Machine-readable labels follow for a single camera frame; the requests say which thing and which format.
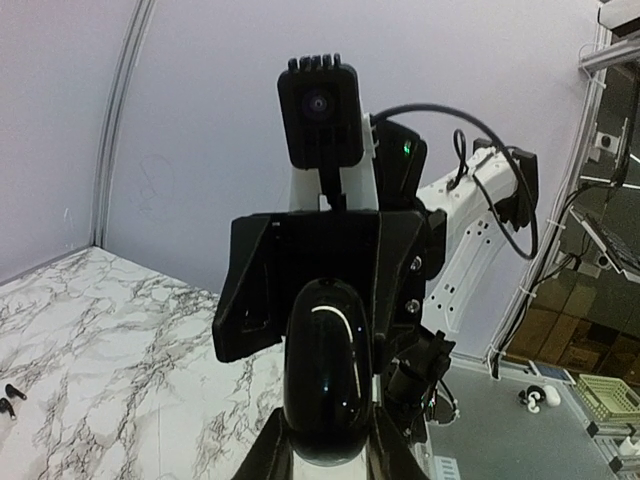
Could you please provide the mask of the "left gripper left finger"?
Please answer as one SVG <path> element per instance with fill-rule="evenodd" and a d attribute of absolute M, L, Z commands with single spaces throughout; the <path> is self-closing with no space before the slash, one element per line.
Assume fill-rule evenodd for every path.
<path fill-rule="evenodd" d="M 276 408 L 242 461 L 233 480 L 292 480 L 293 449 L 283 408 Z"/>

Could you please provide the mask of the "black earbud charging case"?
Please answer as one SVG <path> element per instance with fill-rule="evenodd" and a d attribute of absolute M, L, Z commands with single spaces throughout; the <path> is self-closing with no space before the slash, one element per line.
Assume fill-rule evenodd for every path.
<path fill-rule="evenodd" d="M 317 279 L 297 295 L 285 342 L 284 418 L 294 451 L 335 466 L 363 449 L 372 416 L 372 353 L 358 292 Z"/>

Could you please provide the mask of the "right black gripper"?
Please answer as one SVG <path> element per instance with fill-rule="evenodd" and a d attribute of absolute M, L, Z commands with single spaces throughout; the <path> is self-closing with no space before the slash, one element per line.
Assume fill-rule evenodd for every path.
<path fill-rule="evenodd" d="M 381 373 L 406 345 L 426 283 L 445 263 L 442 210 L 262 213 L 230 229 L 229 266 L 212 323 L 224 363 L 281 342 L 294 300 L 309 282 L 331 278 L 364 304 L 373 369 Z"/>

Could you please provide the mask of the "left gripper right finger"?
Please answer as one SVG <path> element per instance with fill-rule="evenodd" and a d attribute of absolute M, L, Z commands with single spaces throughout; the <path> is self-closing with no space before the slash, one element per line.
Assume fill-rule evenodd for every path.
<path fill-rule="evenodd" d="M 366 447 L 367 479 L 427 480 L 386 410 L 375 404 Z"/>

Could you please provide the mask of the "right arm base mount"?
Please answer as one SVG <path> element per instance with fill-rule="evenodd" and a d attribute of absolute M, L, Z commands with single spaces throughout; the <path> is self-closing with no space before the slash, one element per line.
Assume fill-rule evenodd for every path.
<path fill-rule="evenodd" d="M 442 331 L 418 326 L 382 376 L 383 406 L 409 446 L 428 440 L 427 423 L 447 424 L 459 417 L 458 401 L 444 383 L 454 346 Z M 439 390 L 451 406 L 447 420 L 435 416 Z"/>

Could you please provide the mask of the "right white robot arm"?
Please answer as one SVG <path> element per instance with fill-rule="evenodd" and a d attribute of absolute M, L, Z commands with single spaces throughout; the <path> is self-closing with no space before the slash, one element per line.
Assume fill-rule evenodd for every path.
<path fill-rule="evenodd" d="M 484 139 L 467 153 L 456 132 L 458 170 L 423 188 L 426 143 L 398 123 L 285 135 L 291 206 L 232 223 L 215 354 L 283 344 L 292 428 L 355 428 L 375 408 L 408 425 L 437 394 L 486 267 L 531 222 L 537 159 Z"/>

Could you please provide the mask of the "black earbud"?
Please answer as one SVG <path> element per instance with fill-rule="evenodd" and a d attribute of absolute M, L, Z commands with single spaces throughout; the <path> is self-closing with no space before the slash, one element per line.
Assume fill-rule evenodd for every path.
<path fill-rule="evenodd" d="M 22 401 L 26 401 L 27 400 L 27 395 L 23 392 L 21 392 L 19 389 L 17 389 L 15 386 L 13 386 L 10 383 L 7 383 L 5 385 L 5 393 L 6 396 L 8 398 L 19 398 Z"/>
<path fill-rule="evenodd" d="M 0 413 L 7 413 L 12 420 L 16 419 L 15 410 L 11 404 L 11 402 L 7 398 L 0 399 Z"/>

